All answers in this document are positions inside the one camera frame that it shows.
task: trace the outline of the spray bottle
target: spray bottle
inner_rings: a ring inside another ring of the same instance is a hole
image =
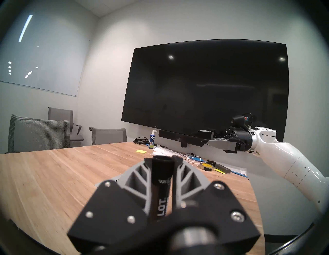
[[[150,142],[148,144],[149,149],[153,149],[153,147],[154,147],[154,139],[155,139],[155,134],[154,133],[156,133],[156,132],[157,132],[156,130],[153,130],[152,134],[150,135]]]

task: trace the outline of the whiteboard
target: whiteboard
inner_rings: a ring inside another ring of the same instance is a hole
[[[76,96],[96,19],[68,1],[35,1],[0,45],[0,81]]]

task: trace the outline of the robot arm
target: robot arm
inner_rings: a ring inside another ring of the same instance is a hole
[[[231,127],[219,138],[205,143],[228,153],[244,151],[260,157],[278,175],[299,189],[323,214],[329,203],[329,178],[325,178],[298,149],[290,143],[278,142],[275,136],[276,131],[269,128],[256,127],[246,131]]]
[[[255,146],[252,146],[253,154],[261,157],[278,175],[292,183],[323,214],[329,202],[329,178],[325,178],[290,143],[278,142],[275,139],[276,131],[257,127],[250,132],[255,133],[257,140]]]

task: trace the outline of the sticky note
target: sticky note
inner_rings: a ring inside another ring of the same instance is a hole
[[[144,150],[137,150],[136,152],[139,152],[139,153],[147,153],[147,151],[144,151]]]
[[[223,171],[221,171],[221,170],[219,170],[219,169],[217,169],[217,168],[214,168],[214,170],[217,171],[217,172],[220,172],[220,173],[225,174]]]

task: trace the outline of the mesh chair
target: mesh chair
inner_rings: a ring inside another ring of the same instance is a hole
[[[12,114],[8,153],[70,147],[70,122],[32,119]]]
[[[70,141],[83,141],[83,136],[79,135],[81,126],[73,123],[73,111],[48,107],[48,120],[69,120],[70,121]],[[73,126],[78,126],[78,133],[72,134]]]
[[[127,141],[127,132],[125,128],[120,129],[100,129],[90,127],[91,145],[108,144]]]

